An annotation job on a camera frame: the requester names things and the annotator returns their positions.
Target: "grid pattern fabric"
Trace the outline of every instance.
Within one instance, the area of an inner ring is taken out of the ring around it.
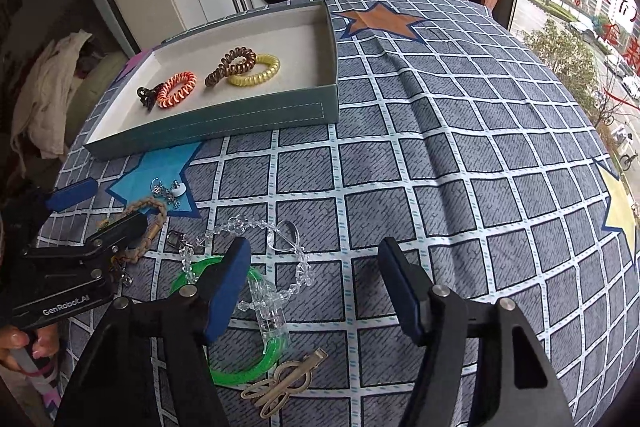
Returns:
[[[170,217],[129,271],[123,295],[168,294],[180,273],[166,244],[230,216],[290,219],[311,253],[317,283],[285,307],[283,360],[322,347],[328,359],[311,388],[262,420],[238,389],[220,388],[231,425],[396,425],[422,349],[402,334],[377,268],[376,247],[393,236],[412,263],[463,298],[510,296],[523,309],[557,371],[576,425],[593,425],[638,355],[639,281],[625,236],[603,230],[609,195],[604,145],[583,111],[534,54],[464,0],[325,0],[337,41],[340,121],[203,142],[185,171],[202,219]],[[336,15],[377,2],[426,20],[421,41],[380,30],[342,38]],[[116,93],[86,122],[58,181],[92,176],[97,195],[52,216],[40,245],[80,245],[122,204],[105,191],[139,155],[101,162],[82,149]],[[294,258],[275,255],[264,231],[247,234],[257,269],[278,288],[294,281]],[[224,251],[219,236],[202,256]],[[62,385],[102,309],[72,318]],[[251,313],[236,311],[209,363],[246,367],[262,349]],[[164,427],[176,425],[162,346],[152,341]],[[454,425],[468,420],[478,344],[468,341]]]

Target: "yellow star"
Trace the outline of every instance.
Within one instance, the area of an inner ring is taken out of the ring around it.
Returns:
[[[596,165],[604,184],[607,185],[610,196],[602,229],[609,232],[622,232],[626,237],[631,257],[634,259],[636,256],[636,220],[626,199],[625,187],[622,181],[600,162],[596,161]]]
[[[346,12],[337,12],[336,15],[351,20],[340,37],[341,39],[353,37],[356,33],[368,28],[370,30],[382,30],[399,37],[407,37],[411,40],[422,42],[420,35],[411,26],[426,19],[392,11],[388,6],[380,2],[375,3],[368,10],[348,10]]]

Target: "brown spiral hair tie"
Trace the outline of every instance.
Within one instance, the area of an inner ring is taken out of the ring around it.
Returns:
[[[244,61],[232,64],[236,58],[244,58]],[[232,74],[243,74],[251,71],[255,66],[255,53],[250,48],[235,48],[228,52],[215,70],[213,70],[207,78],[204,79],[204,83],[207,87],[213,87],[220,80],[226,76]]]

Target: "gray box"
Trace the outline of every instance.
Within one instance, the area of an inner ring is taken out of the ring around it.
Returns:
[[[237,87],[223,79],[206,87],[205,77],[236,46],[276,55],[280,71],[259,86]],[[335,123],[336,53],[322,1],[258,10],[194,28],[165,41],[136,67],[84,146],[108,160],[218,136]],[[172,108],[156,105],[147,112],[138,88],[153,88],[181,71],[198,78],[191,94]]]

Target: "bicycle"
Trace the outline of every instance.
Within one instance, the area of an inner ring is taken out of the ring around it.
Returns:
[[[628,171],[631,168],[631,162],[638,158],[638,153],[634,152],[631,156],[628,154],[623,154],[620,156],[620,166],[623,171]]]

